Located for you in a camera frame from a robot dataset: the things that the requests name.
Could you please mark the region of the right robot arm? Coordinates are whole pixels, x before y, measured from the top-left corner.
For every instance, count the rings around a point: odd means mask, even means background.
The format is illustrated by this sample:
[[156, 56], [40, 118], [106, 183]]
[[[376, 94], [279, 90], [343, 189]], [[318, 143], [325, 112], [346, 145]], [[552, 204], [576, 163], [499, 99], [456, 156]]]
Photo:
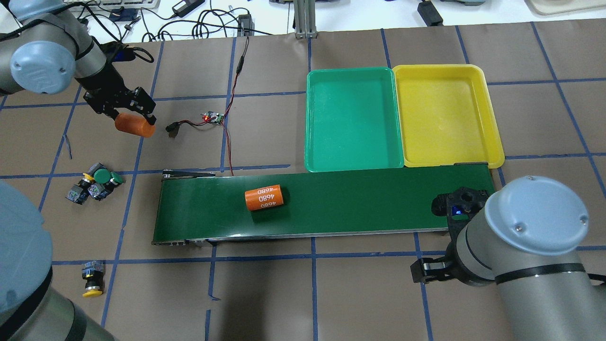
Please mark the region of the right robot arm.
[[450, 242], [443, 257], [411, 264], [415, 283], [496, 285], [518, 341], [605, 339], [605, 276], [578, 255], [591, 220], [572, 189], [529, 175], [493, 194], [439, 194], [431, 211], [445, 216]]

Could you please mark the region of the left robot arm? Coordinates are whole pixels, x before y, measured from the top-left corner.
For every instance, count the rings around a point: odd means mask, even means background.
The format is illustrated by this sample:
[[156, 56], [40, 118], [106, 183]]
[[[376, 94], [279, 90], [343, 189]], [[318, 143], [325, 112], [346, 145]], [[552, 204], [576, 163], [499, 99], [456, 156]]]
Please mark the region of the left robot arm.
[[[156, 104], [143, 88], [128, 85], [114, 65], [123, 50], [100, 43], [62, 0], [3, 0], [20, 28], [1, 39], [1, 99], [32, 101], [69, 91], [67, 104], [83, 101], [119, 131], [150, 137]], [[6, 341], [114, 341], [116, 337], [54, 289], [61, 270], [52, 264], [53, 241], [41, 205], [63, 148], [70, 108], [1, 110], [1, 339]]]

